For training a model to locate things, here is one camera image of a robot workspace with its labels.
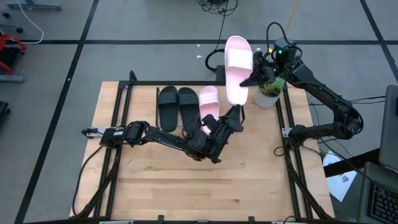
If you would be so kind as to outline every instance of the pink slipper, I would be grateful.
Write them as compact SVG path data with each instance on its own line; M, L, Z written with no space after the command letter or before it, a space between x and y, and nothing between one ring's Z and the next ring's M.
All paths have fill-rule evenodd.
M253 52L247 40L236 35L230 37L225 45L224 60L227 99L232 105L244 105L249 87L239 84L253 72Z
M199 110L200 118L204 118L206 115L211 114L217 120L220 116L220 103L218 101L218 90L215 86L206 86L199 93ZM203 131L209 135L210 129L206 126L203 127Z

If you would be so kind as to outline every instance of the wheel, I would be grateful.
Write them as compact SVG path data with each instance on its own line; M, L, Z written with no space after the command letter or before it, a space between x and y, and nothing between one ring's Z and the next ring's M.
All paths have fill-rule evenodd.
M3 15L2 16L4 16L6 19L9 19L9 18L11 18L11 16L10 16L10 14L9 13L3 13Z

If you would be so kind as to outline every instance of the wooden tabletop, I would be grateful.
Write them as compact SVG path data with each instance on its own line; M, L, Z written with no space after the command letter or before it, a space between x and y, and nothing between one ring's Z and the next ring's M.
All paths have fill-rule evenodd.
M93 126L110 126L117 87L118 82L103 82ZM140 120L155 126L156 87L162 89L164 86L133 86L127 123ZM188 87L197 93L203 88ZM225 87L217 88L220 114L225 114L231 105L226 99ZM208 159L197 162L183 152L156 143L134 148L124 146L111 218L156 220L158 215L164 215L166 220L246 221L248 216L254 216L257 221L266 221L284 220L293 215L284 157L276 157L273 153L282 145L276 108L256 106L253 91L254 88L250 88L248 102L244 105L244 131L231 135L219 164L212 164ZM305 92L290 86L289 95L295 123L311 126ZM282 108L287 122L283 102ZM174 134L180 133L181 126ZM84 161L98 148L99 141L99 138L88 140ZM304 145L318 150L313 139ZM104 152L105 149L95 155L83 172L76 199L78 212L98 188ZM325 211L334 216L320 156L303 147L301 153L309 191ZM302 194L298 188L297 192L304 217ZM101 214L104 214L107 199L108 192L103 197Z

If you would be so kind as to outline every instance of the black slipper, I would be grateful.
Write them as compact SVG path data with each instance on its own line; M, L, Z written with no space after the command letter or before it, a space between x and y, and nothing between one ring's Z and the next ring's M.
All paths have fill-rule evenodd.
M199 99L197 93L190 88L178 90L178 107L181 112L182 125L186 133L200 129Z
M177 89L167 86L159 94L160 127L165 132L172 132L177 127L178 99Z

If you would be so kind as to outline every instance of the red chair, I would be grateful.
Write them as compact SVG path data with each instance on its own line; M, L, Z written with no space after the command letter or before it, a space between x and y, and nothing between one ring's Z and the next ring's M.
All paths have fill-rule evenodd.
M7 46L7 40L10 39L19 47ZM0 82L18 82L24 81L22 76L13 75L12 66L17 60L19 54L25 54L26 46L17 38L3 34L0 35Z

